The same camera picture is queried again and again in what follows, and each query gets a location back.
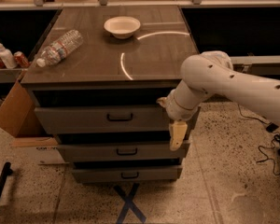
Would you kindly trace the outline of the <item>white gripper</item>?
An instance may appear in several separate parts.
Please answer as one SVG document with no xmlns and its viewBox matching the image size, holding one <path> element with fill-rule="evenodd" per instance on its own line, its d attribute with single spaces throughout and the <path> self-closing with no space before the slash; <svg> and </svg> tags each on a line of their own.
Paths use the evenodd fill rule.
<svg viewBox="0 0 280 224">
<path fill-rule="evenodd" d="M 190 120 L 198 110 L 197 107 L 191 109 L 181 107 L 175 100 L 174 93 L 175 91 L 171 91 L 167 97 L 157 99 L 157 103 L 166 109 L 168 117 L 174 120 L 169 124 L 170 149 L 172 151 L 176 151 L 182 146 L 188 128 L 185 121 Z"/>
</svg>

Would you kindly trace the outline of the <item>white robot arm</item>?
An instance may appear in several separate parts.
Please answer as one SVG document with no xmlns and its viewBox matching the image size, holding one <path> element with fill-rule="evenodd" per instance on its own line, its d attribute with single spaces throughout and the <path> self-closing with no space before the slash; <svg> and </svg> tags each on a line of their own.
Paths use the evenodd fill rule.
<svg viewBox="0 0 280 224">
<path fill-rule="evenodd" d="M 207 51 L 188 57 L 181 65 L 181 80 L 158 103 L 170 119 L 170 149 L 178 150 L 190 120 L 201 102 L 218 94 L 262 115 L 280 127 L 280 80 L 233 70 L 223 51 Z"/>
</svg>

